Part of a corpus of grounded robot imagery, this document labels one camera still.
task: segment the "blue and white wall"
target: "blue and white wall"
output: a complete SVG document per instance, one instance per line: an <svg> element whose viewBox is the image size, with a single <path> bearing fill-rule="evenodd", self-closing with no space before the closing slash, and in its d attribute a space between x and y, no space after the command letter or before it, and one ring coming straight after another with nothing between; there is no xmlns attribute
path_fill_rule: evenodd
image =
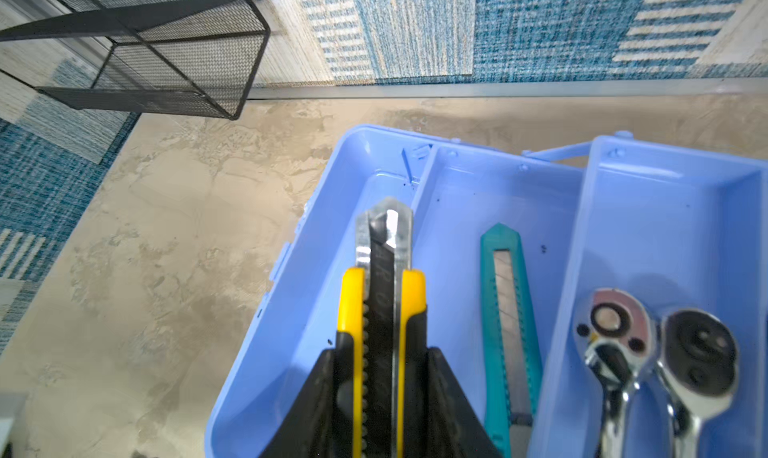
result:
<svg viewBox="0 0 768 458"><path fill-rule="evenodd" d="M262 86L768 76L768 0L258 0Z"/></svg>

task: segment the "beige marble countertop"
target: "beige marble countertop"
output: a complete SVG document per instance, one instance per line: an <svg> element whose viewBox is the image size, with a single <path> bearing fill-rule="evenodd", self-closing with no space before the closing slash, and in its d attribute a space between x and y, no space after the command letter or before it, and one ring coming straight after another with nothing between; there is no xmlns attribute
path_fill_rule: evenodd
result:
<svg viewBox="0 0 768 458"><path fill-rule="evenodd" d="M506 152L636 138L768 159L768 97L252 102L144 115L0 357L34 458L203 456L210 410L336 141L374 123Z"/></svg>

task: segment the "wire mesh organizer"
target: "wire mesh organizer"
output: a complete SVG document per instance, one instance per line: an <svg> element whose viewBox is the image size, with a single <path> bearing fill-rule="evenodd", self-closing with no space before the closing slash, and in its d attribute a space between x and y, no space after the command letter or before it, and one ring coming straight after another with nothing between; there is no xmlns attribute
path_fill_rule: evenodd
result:
<svg viewBox="0 0 768 458"><path fill-rule="evenodd" d="M252 0L59 1L73 12L0 31L0 42L105 36L111 47L90 88L38 92L76 109L240 116L270 35Z"/></svg>

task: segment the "socket wrench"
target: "socket wrench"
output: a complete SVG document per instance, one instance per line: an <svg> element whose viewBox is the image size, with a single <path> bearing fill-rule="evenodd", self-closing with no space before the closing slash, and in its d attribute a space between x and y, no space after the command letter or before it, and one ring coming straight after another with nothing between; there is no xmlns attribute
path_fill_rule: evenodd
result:
<svg viewBox="0 0 768 458"><path fill-rule="evenodd" d="M600 288L574 314L574 333L581 357L603 388L595 456L620 458L632 398L657 360L656 321L629 293Z"/></svg>
<svg viewBox="0 0 768 458"><path fill-rule="evenodd" d="M711 314L679 310L663 319L656 373L667 392L673 458L696 458L704 424L731 406L738 359L734 336Z"/></svg>

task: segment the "yellow and black utility knife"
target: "yellow and black utility knife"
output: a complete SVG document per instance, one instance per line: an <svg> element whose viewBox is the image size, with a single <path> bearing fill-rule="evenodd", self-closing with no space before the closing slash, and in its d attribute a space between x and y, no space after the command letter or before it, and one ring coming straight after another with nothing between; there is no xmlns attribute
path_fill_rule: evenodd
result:
<svg viewBox="0 0 768 458"><path fill-rule="evenodd" d="M335 348L321 353L261 458L498 456L445 357L427 348L412 223L394 198L358 217Z"/></svg>

